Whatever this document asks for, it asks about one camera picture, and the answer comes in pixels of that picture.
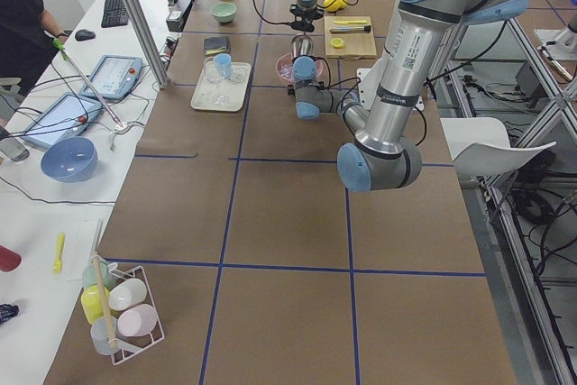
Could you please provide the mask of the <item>steel ice scoop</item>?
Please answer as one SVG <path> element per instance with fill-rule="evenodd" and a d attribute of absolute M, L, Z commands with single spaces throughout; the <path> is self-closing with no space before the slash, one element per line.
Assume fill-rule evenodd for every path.
<path fill-rule="evenodd" d="M 301 56 L 312 57 L 314 43 L 308 34 L 300 32 L 291 39 L 290 52 L 293 59 Z"/>

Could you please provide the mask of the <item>white cup in rack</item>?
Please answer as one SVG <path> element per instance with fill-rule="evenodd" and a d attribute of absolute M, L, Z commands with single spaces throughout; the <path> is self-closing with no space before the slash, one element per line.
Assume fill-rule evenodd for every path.
<path fill-rule="evenodd" d="M 110 291 L 109 307 L 114 311 L 124 311 L 143 302 L 147 293 L 147 286 L 142 280 L 137 278 L 125 280 Z"/>

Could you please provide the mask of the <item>green cup in rack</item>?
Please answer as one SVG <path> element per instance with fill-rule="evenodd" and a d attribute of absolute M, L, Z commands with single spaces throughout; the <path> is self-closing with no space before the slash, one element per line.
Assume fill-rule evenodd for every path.
<path fill-rule="evenodd" d="M 112 290 L 116 286 L 117 277 L 112 273 L 114 270 L 114 265 L 108 261 L 100 262 L 101 277 L 105 287 L 108 290 Z M 89 264 L 83 271 L 82 274 L 82 284 L 83 288 L 87 289 L 90 286 L 97 284 L 96 281 L 96 269 L 93 264 Z"/>

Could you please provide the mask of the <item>yellow cup in rack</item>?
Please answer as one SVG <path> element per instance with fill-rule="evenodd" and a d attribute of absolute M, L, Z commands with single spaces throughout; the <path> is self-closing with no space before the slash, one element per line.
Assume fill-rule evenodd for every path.
<path fill-rule="evenodd" d="M 80 302 L 89 324 L 93 325 L 104 315 L 97 285 L 83 289 Z"/>

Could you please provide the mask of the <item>red cup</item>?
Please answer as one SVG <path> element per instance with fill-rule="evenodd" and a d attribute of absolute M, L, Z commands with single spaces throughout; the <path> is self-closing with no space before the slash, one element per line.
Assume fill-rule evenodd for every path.
<path fill-rule="evenodd" d="M 0 271 L 10 272 L 19 267 L 22 261 L 22 256 L 18 252 L 0 246 Z"/>

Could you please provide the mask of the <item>wooden cutting board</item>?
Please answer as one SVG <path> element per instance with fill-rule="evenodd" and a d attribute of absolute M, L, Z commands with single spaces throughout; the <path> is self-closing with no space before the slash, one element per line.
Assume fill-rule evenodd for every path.
<path fill-rule="evenodd" d="M 329 28 L 333 26 L 351 26 L 333 24 L 334 20 L 367 20 L 371 26 L 369 33 L 331 34 Z M 324 19 L 325 27 L 325 57 L 329 59 L 375 59 L 377 57 L 373 27 L 369 16 L 327 16 Z M 336 49 L 331 46 L 333 38 L 342 38 L 346 46 Z"/>

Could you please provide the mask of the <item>yellow plastic knife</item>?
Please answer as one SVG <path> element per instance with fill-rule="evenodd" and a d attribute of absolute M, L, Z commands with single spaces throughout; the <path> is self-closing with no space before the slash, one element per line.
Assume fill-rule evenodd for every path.
<path fill-rule="evenodd" d="M 333 24 L 339 25 L 366 25 L 368 24 L 367 20 L 334 20 Z"/>

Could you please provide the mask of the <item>white bear tray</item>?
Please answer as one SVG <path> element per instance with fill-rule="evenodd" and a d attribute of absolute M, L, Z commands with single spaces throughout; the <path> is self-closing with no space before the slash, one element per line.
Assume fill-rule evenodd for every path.
<path fill-rule="evenodd" d="M 196 89 L 190 100 L 190 106 L 198 111 L 238 112 L 244 104 L 252 65 L 245 62 L 232 63 L 232 76 L 224 79 L 220 90 L 213 92 L 204 76 L 204 67 Z"/>

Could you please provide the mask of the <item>green bowl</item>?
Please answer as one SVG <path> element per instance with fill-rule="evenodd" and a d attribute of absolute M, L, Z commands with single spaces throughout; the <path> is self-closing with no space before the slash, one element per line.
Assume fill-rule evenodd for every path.
<path fill-rule="evenodd" d="M 230 2 L 219 2 L 212 6 L 211 15 L 219 23 L 230 23 L 234 20 L 237 13 L 237 6 Z"/>

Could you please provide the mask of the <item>clear wine glass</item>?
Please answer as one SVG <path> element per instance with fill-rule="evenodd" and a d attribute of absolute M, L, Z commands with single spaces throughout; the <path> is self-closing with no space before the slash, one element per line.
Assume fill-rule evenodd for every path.
<path fill-rule="evenodd" d="M 208 57 L 205 59 L 204 76 L 206 78 L 206 82 L 210 85 L 210 90 L 213 92 L 218 92 L 224 78 L 218 70 L 218 67 L 215 63 L 215 57 Z"/>

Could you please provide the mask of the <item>black power box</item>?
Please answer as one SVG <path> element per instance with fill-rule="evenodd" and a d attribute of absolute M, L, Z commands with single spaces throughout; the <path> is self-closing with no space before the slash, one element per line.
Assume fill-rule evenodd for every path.
<path fill-rule="evenodd" d="M 169 15 L 166 24 L 171 32 L 181 32 L 187 22 L 191 7 L 191 0 L 169 0 Z"/>

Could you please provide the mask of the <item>white plastic chair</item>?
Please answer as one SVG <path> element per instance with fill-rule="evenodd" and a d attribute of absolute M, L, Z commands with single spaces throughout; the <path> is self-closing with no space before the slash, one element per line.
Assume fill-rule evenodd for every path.
<path fill-rule="evenodd" d="M 515 148 L 509 141 L 507 129 L 492 117 L 441 118 L 444 135 L 460 175 L 495 176 L 518 170 L 541 151 L 556 142 Z"/>

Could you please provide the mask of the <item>person in black shirt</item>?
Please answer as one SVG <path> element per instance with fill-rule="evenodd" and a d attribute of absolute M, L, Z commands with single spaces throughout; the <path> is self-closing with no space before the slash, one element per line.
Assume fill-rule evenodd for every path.
<path fill-rule="evenodd" d="M 42 0 L 1 0 L 1 76 L 19 78 L 26 96 L 69 36 Z"/>

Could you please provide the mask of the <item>yellow plastic spoon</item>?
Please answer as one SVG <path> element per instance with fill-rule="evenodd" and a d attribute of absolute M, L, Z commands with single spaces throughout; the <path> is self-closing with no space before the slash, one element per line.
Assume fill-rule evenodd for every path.
<path fill-rule="evenodd" d="M 55 257 L 52 264 L 52 271 L 60 273 L 62 269 L 62 253 L 64 249 L 66 236 L 64 233 L 59 233 L 56 240 Z"/>

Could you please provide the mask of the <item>folded umbrella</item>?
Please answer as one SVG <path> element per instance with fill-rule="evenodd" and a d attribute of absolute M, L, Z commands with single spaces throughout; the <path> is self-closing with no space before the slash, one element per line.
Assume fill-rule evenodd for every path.
<path fill-rule="evenodd" d="M 5 324 L 9 320 L 17 317 L 20 313 L 20 308 L 17 305 L 1 304 L 0 305 L 0 325 Z"/>

